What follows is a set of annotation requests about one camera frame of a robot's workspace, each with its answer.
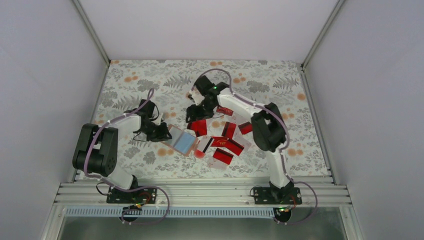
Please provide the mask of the aluminium corner post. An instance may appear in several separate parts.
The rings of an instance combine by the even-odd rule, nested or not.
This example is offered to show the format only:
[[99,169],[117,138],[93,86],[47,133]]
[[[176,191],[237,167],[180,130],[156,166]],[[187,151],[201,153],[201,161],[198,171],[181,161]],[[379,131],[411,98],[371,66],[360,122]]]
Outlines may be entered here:
[[98,37],[90,19],[87,15],[86,11],[84,10],[84,7],[80,0],[71,0],[73,5],[75,6],[80,18],[82,19],[82,22],[84,24],[84,27],[88,31],[88,34],[90,35],[91,39],[93,40],[97,51],[99,52],[100,56],[102,57],[103,61],[107,66],[110,65],[110,58],[108,57],[108,54],[106,53],[105,48],[103,47],[100,38]]
[[338,14],[341,11],[342,7],[344,6],[345,2],[346,2],[346,0],[338,0],[335,3],[332,11],[330,12],[328,18],[326,19],[323,27],[319,31],[316,39],[314,40],[310,50],[307,53],[305,59],[303,60],[302,64],[300,65],[302,70],[305,70],[306,67],[308,66],[308,64],[310,63],[310,61],[312,60],[315,52],[317,51],[320,44],[324,40],[325,36],[327,35],[328,31],[330,30],[333,22],[336,20],[336,17],[338,16]]

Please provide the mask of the red card black stripe right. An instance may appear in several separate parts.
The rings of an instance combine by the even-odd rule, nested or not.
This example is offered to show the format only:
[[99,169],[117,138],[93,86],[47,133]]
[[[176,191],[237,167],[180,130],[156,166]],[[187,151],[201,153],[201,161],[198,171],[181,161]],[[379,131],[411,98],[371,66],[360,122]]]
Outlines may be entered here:
[[226,141],[225,147],[237,156],[240,156],[240,154],[245,149],[245,147],[243,145],[239,144],[238,142],[234,141],[233,139],[228,139]]

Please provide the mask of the aluminium corner post right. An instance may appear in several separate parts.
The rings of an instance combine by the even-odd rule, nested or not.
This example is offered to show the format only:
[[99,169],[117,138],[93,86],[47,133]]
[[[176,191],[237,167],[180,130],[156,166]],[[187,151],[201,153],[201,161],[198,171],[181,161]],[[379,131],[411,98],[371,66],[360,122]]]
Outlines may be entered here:
[[305,59],[303,60],[302,64],[300,65],[302,70],[305,70],[306,67],[308,66],[308,64],[310,63],[310,61],[312,60],[315,52],[317,51],[320,44],[324,40],[325,36],[327,35],[328,31],[330,30],[333,22],[336,20],[336,17],[338,16],[338,14],[341,11],[342,7],[344,6],[345,2],[346,2],[346,0],[338,0],[335,3],[332,11],[330,12],[328,18],[326,19],[323,27],[319,31],[316,39],[314,40],[310,50],[307,53]]

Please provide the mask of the aluminium corner post left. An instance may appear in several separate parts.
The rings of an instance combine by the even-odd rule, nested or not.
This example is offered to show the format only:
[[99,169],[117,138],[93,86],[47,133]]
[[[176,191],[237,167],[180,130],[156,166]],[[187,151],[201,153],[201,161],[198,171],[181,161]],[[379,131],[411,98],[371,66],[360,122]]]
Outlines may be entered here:
[[99,52],[100,56],[102,57],[103,61],[107,66],[110,65],[110,58],[108,57],[108,54],[106,53],[105,48],[103,47],[100,38],[98,37],[90,19],[87,15],[86,11],[84,10],[84,7],[80,0],[71,0],[73,5],[75,6],[80,18],[82,19],[82,22],[84,24],[84,27],[88,31],[88,34],[90,35],[91,39],[93,40],[97,51]]

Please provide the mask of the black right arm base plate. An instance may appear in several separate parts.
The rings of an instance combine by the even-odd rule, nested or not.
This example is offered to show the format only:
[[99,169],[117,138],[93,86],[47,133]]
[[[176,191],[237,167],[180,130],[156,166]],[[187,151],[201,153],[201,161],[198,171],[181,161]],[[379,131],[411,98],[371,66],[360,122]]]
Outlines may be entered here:
[[302,205],[302,195],[298,187],[272,189],[271,187],[254,186],[250,192],[256,205]]

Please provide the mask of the red card black stripe upright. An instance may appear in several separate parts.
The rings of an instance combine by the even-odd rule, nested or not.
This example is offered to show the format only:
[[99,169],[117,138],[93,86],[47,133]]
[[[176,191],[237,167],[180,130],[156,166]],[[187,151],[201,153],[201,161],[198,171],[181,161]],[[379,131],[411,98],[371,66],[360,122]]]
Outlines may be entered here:
[[232,139],[236,131],[237,125],[233,122],[226,121],[221,136]]

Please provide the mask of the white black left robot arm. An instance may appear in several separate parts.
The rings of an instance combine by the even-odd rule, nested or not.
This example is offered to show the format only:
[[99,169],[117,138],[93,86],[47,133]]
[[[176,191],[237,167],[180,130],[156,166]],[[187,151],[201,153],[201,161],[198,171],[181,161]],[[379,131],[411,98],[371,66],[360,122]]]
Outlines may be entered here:
[[155,107],[152,101],[142,99],[138,108],[127,110],[104,125],[84,124],[73,154],[73,167],[118,189],[124,201],[134,202],[139,197],[138,180],[119,165],[118,143],[130,134],[143,134],[147,142],[171,140],[167,124],[159,115],[154,116]]

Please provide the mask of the white floral card bottom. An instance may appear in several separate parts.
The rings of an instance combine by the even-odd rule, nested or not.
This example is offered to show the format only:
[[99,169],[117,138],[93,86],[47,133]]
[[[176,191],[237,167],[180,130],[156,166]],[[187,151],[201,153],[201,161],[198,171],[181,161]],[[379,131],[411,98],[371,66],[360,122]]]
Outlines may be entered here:
[[226,163],[222,162],[221,160],[216,159],[214,157],[210,157],[207,160],[207,165],[211,169],[216,169],[216,170],[221,170],[221,171],[226,170],[227,167],[228,167],[228,164],[226,164]]

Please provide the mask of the red card black stripe bottom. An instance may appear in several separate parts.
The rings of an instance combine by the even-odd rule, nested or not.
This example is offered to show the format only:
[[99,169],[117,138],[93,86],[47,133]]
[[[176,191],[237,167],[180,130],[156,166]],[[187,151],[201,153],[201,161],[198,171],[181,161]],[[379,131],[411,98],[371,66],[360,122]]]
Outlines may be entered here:
[[221,161],[226,165],[230,165],[233,160],[234,155],[230,152],[227,152],[221,148],[217,148],[213,153],[213,158]]

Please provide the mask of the white card black stripe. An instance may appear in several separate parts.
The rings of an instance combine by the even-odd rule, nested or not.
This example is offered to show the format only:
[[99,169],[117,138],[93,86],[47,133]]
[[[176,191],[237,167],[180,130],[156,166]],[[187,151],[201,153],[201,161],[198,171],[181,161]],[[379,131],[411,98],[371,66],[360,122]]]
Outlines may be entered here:
[[198,159],[202,159],[206,155],[206,152],[213,143],[213,141],[214,139],[211,136],[203,135],[196,145],[194,156]]

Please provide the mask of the tan leather card holder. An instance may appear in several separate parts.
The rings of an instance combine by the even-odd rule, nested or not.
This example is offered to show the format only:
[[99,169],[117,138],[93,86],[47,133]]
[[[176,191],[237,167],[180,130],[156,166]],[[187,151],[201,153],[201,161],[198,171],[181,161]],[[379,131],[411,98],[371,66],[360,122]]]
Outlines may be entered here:
[[198,142],[198,138],[174,125],[169,125],[168,131],[171,139],[162,141],[162,143],[183,156],[190,155]]

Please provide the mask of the red VIP card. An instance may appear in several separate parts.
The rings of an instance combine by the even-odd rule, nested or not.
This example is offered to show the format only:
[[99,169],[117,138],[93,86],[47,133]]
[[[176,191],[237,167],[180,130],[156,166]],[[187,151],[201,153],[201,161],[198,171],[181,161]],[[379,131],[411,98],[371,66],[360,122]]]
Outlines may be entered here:
[[227,115],[227,116],[232,116],[233,113],[234,113],[233,110],[231,110],[227,107],[220,106],[220,105],[217,106],[216,111],[218,113],[221,113],[221,114],[224,114],[224,115]]
[[229,138],[225,136],[212,136],[211,147],[225,148]]

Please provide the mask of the aluminium front rail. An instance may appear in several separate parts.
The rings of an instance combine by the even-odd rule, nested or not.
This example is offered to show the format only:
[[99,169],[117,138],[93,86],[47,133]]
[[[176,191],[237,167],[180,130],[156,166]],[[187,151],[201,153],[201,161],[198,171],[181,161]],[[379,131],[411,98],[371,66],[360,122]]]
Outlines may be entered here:
[[[255,205],[251,196],[255,183],[248,181],[159,181],[172,207],[250,207]],[[329,182],[299,184],[302,203],[300,207],[339,207],[352,204],[348,189]],[[96,190],[93,181],[62,183],[54,199],[56,205],[104,206],[107,198]]]

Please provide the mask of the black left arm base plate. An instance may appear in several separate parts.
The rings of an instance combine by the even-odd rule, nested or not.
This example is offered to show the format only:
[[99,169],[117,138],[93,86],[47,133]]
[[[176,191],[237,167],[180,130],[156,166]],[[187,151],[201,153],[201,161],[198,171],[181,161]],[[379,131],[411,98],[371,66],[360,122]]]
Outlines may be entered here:
[[157,196],[156,188],[143,188],[138,191],[125,192],[109,188],[106,202],[108,204],[154,204]]

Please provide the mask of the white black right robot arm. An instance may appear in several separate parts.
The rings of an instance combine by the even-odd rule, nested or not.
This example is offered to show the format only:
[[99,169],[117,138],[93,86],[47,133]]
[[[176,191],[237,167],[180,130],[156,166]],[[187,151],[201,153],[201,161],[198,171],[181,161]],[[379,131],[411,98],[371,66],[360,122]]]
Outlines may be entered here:
[[205,75],[193,85],[189,97],[194,104],[186,110],[185,121],[210,119],[217,107],[232,110],[249,120],[254,143],[265,152],[270,171],[270,195],[274,202],[284,203],[294,189],[285,167],[283,151],[289,145],[287,127],[274,103],[262,104],[237,94],[227,83],[213,84]]

